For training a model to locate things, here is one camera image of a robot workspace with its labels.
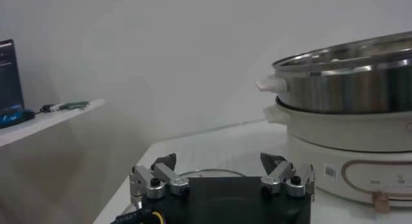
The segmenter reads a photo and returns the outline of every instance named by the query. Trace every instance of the white shelf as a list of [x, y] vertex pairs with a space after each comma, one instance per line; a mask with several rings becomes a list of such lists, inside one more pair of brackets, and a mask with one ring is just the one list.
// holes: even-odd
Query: white shelf
[[40, 113], [33, 120], [26, 121], [16, 126], [0, 129], [0, 147], [11, 144], [14, 141], [30, 136], [34, 133], [55, 126], [63, 121], [91, 111], [104, 105], [104, 100], [92, 100], [84, 109], [73, 109], [71, 111], [55, 111], [51, 113]]

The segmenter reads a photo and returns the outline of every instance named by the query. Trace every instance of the label sticker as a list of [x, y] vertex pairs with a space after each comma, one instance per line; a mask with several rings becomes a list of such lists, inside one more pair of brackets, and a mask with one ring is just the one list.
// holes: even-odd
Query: label sticker
[[337, 179], [336, 167], [334, 165], [324, 163], [324, 175], [331, 180], [336, 180]]

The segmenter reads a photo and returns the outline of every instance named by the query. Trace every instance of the white countertop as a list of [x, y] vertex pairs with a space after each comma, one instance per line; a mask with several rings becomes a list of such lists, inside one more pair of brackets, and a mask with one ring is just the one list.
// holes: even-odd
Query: white countertop
[[[265, 171], [260, 161], [260, 153], [287, 157], [286, 127], [254, 122], [166, 140], [153, 144], [138, 164], [149, 167], [156, 158], [170, 153], [177, 154], [177, 173], [220, 168], [247, 176], [262, 176]], [[129, 204], [129, 179], [126, 178], [94, 224], [111, 223]], [[392, 209], [390, 214], [376, 214], [371, 205], [345, 200], [317, 190], [312, 205], [312, 223], [412, 223], [412, 209]]]

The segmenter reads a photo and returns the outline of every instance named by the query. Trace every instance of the white wall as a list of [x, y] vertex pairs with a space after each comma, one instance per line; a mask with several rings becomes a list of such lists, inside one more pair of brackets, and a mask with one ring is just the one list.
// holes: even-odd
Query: white wall
[[263, 118], [281, 57], [412, 27], [410, 0], [0, 0], [28, 106], [107, 105], [0, 149], [10, 223], [90, 223], [147, 146]]

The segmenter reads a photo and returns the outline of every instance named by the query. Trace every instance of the cable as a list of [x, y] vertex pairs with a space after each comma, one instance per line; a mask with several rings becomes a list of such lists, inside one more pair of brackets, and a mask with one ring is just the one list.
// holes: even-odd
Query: cable
[[160, 224], [166, 224], [165, 218], [159, 212], [152, 212], [160, 220]]

